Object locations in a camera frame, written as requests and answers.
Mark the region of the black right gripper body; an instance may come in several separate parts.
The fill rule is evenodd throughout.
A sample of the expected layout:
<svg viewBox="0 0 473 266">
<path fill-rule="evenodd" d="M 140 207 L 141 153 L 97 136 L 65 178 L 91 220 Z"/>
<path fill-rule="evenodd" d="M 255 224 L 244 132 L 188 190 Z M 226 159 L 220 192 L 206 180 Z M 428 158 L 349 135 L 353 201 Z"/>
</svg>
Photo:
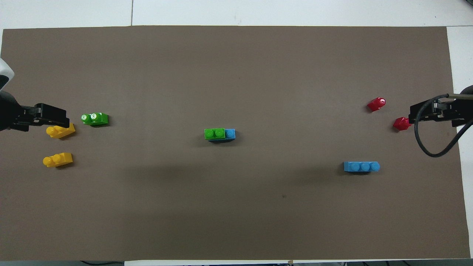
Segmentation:
<svg viewBox="0 0 473 266">
<path fill-rule="evenodd" d="M 456 111 L 455 119 L 451 121 L 452 127 L 465 126 L 473 118 L 473 101 L 471 99 L 456 98 L 450 105 L 451 111 Z"/>
</svg>

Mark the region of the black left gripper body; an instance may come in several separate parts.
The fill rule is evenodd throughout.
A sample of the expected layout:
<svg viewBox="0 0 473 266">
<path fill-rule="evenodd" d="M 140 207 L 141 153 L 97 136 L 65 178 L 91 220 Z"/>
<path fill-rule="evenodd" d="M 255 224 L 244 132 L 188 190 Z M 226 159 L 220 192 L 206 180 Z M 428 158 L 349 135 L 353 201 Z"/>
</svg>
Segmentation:
<svg viewBox="0 0 473 266">
<path fill-rule="evenodd" d="M 17 130 L 28 132 L 34 126 L 34 107 L 22 106 L 12 94 L 0 93 L 0 130 Z"/>
</svg>

